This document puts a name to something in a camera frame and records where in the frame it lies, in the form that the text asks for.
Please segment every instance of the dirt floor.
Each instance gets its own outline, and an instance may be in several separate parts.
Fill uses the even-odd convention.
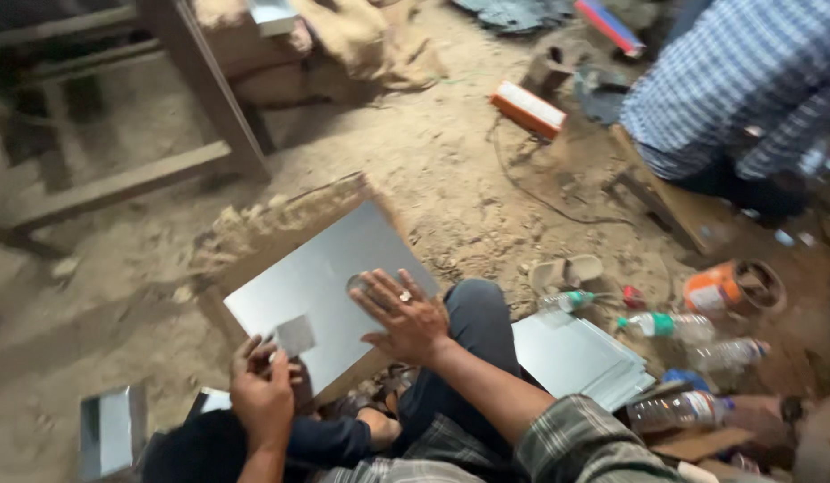
[[[497,127],[509,175],[572,216],[616,216],[630,224],[584,225],[552,212],[505,178],[487,133],[496,119],[490,92],[518,80],[532,40],[499,39],[442,0],[429,0],[416,24],[439,45],[451,77],[422,93],[390,93],[362,108],[307,106],[269,112],[281,149],[268,186],[250,181],[189,181],[45,229],[77,247],[74,279],[55,286],[28,258],[0,250],[0,481],[56,482],[75,472],[78,402],[143,381],[149,431],[184,419],[201,386],[226,389],[229,350],[185,297],[192,239],[222,209],[291,197],[357,170],[390,194],[409,242],[444,287],[464,277],[495,280],[515,318],[533,310],[526,269],[571,254],[602,258],[602,287],[624,284],[654,304],[690,269],[682,250],[631,199],[622,206],[600,185],[624,161],[607,130],[570,114],[554,144],[537,147],[504,120]],[[581,32],[568,31],[569,38]],[[581,41],[577,46],[585,47]],[[187,90],[162,59],[102,76],[108,119],[87,126],[78,180],[178,153],[209,136]],[[41,190],[34,166],[13,170],[19,189]],[[613,332],[618,310],[582,312]],[[670,357],[626,341],[658,373]]]

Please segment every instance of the paint can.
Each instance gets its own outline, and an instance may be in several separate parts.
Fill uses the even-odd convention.
[[[684,286],[686,307],[719,318],[732,312],[744,317],[784,306],[782,280],[770,266],[755,259],[732,259],[696,273]]]

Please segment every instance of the black hair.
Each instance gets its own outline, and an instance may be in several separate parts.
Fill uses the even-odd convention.
[[[236,483],[247,434],[230,410],[209,411],[163,435],[141,470],[143,483]]]

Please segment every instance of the orange box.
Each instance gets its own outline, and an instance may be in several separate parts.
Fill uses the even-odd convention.
[[[502,81],[489,102],[505,116],[547,139],[561,131],[567,114],[513,82]]]

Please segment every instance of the plaid shirt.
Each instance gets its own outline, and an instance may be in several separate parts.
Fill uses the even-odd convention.
[[[661,178],[698,173],[738,144],[758,144],[737,175],[797,171],[830,132],[830,0],[716,0],[627,97],[621,123]]]
[[[666,483],[683,481],[645,449],[617,419],[585,396],[557,401],[516,447],[516,460],[534,483]],[[490,466],[496,456],[450,419],[439,415],[402,459],[377,458],[337,468],[323,483],[479,483],[459,466]]]

